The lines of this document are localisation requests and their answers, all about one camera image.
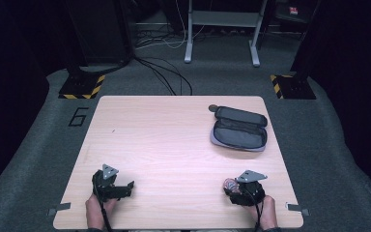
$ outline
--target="metal bracket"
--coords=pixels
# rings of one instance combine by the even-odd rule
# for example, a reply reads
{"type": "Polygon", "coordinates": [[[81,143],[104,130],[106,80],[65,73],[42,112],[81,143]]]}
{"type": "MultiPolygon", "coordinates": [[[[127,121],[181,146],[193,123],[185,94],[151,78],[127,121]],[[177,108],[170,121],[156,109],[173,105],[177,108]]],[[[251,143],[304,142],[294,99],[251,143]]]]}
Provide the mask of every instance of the metal bracket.
{"type": "Polygon", "coordinates": [[[250,183],[250,182],[264,180],[264,179],[267,179],[267,178],[268,178],[268,176],[266,176],[264,174],[254,172],[254,171],[251,171],[251,170],[246,170],[246,171],[244,171],[243,174],[241,174],[241,176],[239,178],[237,178],[237,182],[250,183]]]}
{"type": "Polygon", "coordinates": [[[116,175],[117,173],[119,172],[119,170],[107,165],[107,164],[104,164],[103,165],[103,179],[104,180],[107,180],[109,179],[110,177],[116,175]]]}
{"type": "Polygon", "coordinates": [[[296,211],[296,212],[299,212],[301,214],[303,214],[304,216],[310,216],[311,213],[309,212],[308,209],[303,209],[302,206],[300,205],[293,205],[293,204],[289,204],[288,202],[285,204],[285,207],[289,210],[289,211],[296,211]]]}
{"type": "Polygon", "coordinates": [[[63,210],[68,210],[71,208],[71,202],[69,203],[63,203],[63,204],[59,204],[57,205],[55,208],[52,208],[52,209],[49,209],[47,211],[47,215],[48,216],[53,216],[53,215],[56,215],[56,213],[58,211],[63,211],[63,210]]]}

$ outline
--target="dark wall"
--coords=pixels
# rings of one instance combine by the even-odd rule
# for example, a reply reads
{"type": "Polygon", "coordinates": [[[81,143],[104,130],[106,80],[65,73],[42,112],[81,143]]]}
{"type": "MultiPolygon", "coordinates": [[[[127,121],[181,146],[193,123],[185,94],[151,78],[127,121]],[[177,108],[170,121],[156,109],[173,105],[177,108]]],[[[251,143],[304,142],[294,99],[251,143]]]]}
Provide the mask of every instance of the dark wall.
{"type": "Polygon", "coordinates": [[[53,45],[38,41],[44,31],[37,5],[15,2],[16,7],[0,0],[0,174],[44,103],[46,76],[61,68],[56,53],[42,53],[53,45]]]}
{"type": "Polygon", "coordinates": [[[320,15],[333,20],[329,24],[320,20],[310,28],[294,68],[306,70],[301,66],[306,64],[303,58],[312,52],[315,62],[307,63],[310,76],[326,90],[347,146],[371,179],[371,2],[326,0],[322,4],[320,15]]]}

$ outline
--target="black speaker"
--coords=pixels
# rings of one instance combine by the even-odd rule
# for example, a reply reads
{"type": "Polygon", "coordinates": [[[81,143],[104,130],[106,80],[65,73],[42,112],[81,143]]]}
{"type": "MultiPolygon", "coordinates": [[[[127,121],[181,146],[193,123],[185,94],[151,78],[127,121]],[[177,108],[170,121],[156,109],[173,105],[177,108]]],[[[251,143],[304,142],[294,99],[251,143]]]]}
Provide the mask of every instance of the black speaker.
{"type": "Polygon", "coordinates": [[[65,0],[88,66],[127,63],[135,23],[128,0],[65,0]]]}

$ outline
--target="metal stand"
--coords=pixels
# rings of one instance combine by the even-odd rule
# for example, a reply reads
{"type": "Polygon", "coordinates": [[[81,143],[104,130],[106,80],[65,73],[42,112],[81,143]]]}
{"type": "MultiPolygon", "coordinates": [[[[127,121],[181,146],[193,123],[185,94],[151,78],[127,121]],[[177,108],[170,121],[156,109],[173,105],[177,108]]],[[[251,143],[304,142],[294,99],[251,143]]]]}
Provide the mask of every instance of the metal stand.
{"type": "Polygon", "coordinates": [[[255,27],[252,40],[249,41],[252,64],[254,67],[260,66],[257,52],[257,40],[260,33],[264,11],[268,0],[263,0],[259,13],[225,13],[225,12],[204,12],[192,9],[192,0],[188,1],[188,40],[185,49],[185,62],[191,62],[192,55],[192,26],[193,25],[212,25],[212,26],[236,26],[236,27],[255,27]]]}

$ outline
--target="sleeve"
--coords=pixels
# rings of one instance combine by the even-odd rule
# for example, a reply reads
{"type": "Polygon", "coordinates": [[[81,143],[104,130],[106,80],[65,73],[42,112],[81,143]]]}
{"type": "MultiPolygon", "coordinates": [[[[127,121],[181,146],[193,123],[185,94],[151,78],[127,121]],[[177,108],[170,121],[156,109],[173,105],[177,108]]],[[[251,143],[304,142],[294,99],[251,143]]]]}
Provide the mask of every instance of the sleeve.
{"type": "Polygon", "coordinates": [[[268,230],[263,230],[263,232],[282,232],[282,230],[279,227],[275,227],[268,230]]]}
{"type": "Polygon", "coordinates": [[[102,231],[96,228],[89,228],[87,229],[87,232],[102,232],[102,231]]]}

